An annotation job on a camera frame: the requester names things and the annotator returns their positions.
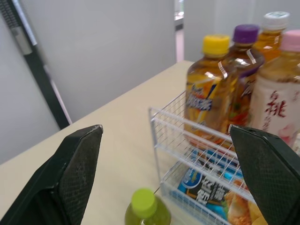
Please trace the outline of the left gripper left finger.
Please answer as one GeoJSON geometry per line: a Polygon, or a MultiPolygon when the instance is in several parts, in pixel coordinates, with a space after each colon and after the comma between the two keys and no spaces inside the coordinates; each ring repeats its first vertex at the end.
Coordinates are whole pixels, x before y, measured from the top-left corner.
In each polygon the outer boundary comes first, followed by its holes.
{"type": "Polygon", "coordinates": [[[66,136],[31,176],[1,219],[2,225],[79,225],[97,169],[102,125],[66,136]]]}

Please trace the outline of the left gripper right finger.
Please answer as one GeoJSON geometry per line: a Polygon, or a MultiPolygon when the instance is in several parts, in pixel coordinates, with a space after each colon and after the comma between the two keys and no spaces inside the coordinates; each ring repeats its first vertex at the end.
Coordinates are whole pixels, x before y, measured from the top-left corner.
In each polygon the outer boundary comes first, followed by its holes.
{"type": "Polygon", "coordinates": [[[300,157],[278,136],[229,127],[243,178],[269,225],[300,223],[300,157]]]}

